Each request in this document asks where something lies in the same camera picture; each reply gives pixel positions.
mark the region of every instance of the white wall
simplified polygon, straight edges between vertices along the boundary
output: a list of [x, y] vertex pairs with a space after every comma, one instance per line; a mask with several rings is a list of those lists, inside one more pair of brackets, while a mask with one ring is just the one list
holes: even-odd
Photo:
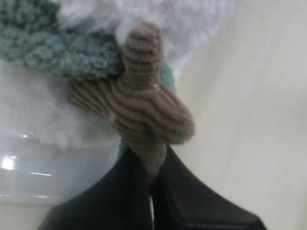
[[179, 155], [269, 230], [307, 230], [306, 41], [306, 0], [246, 0], [179, 89], [197, 123]]

